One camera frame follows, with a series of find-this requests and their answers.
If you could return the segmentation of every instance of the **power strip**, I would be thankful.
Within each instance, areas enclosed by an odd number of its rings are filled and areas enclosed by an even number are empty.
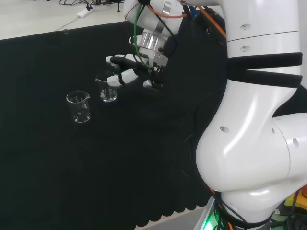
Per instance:
[[[81,10],[79,13],[77,13],[77,16],[79,18],[85,18],[87,15],[91,14],[93,11],[94,11],[94,8],[91,9],[90,11],[87,8],[85,8]]]

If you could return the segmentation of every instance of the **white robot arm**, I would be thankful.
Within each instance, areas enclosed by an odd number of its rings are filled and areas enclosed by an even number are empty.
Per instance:
[[[181,3],[220,5],[227,31],[227,87],[219,110],[199,140],[198,171],[248,223],[263,222],[287,196],[307,184],[307,114],[272,117],[302,79],[297,0]],[[124,15],[132,23],[137,4],[137,0],[124,4]],[[151,5],[171,16],[183,11],[174,0],[152,0]],[[164,20],[176,34],[182,18]],[[147,55],[150,65],[158,60],[158,67],[165,66],[167,57],[161,50],[169,32],[147,7],[138,26],[146,29],[140,53]]]

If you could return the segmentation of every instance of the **green cable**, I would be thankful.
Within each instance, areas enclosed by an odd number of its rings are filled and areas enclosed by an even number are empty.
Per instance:
[[[138,45],[137,45],[137,43],[136,43],[136,41],[137,41],[137,36],[136,36],[136,24],[137,24],[138,19],[139,19],[139,16],[140,16],[141,8],[142,8],[142,4],[140,4],[140,6],[139,6],[139,8],[138,8],[137,14],[136,14],[136,16],[135,16],[135,21],[134,21],[134,38],[133,38],[133,39],[134,39],[134,46],[135,46],[136,54],[138,55],[138,57],[139,57],[141,63],[142,63],[144,66],[146,66],[148,69],[153,70],[153,68],[152,68],[151,66],[149,66],[149,65],[146,65],[145,62],[143,61],[143,59],[141,58],[140,53],[139,53],[139,50],[138,50]]]

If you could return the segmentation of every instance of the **white cable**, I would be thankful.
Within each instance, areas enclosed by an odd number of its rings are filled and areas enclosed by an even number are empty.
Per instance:
[[[76,21],[78,18],[79,18],[79,17],[76,17],[76,18],[75,18],[74,20],[72,20],[70,23],[67,23],[67,24],[61,26],[60,28],[56,29],[55,31],[59,31],[60,29],[64,28],[65,26],[67,26],[67,25],[73,23],[74,21]]]

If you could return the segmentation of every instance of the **orange cable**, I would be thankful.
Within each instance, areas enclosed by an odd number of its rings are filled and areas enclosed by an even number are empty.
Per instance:
[[[208,18],[210,20],[210,22],[213,23],[213,25],[218,29],[218,31],[221,32],[221,34],[224,36],[224,38],[226,38],[226,33],[225,31],[220,27],[220,25],[201,7],[198,6],[198,9],[200,9],[201,13],[203,15],[205,15],[206,18]]]
[[[150,5],[147,5],[147,7],[148,7],[148,9],[150,9],[154,14],[160,16],[161,18],[183,18],[183,17],[186,17],[186,16],[187,16],[186,14],[179,15],[179,16],[168,16],[168,15],[161,14],[161,13],[155,11]]]
[[[229,228],[230,230],[234,230],[234,228],[232,227],[231,223],[228,222]]]

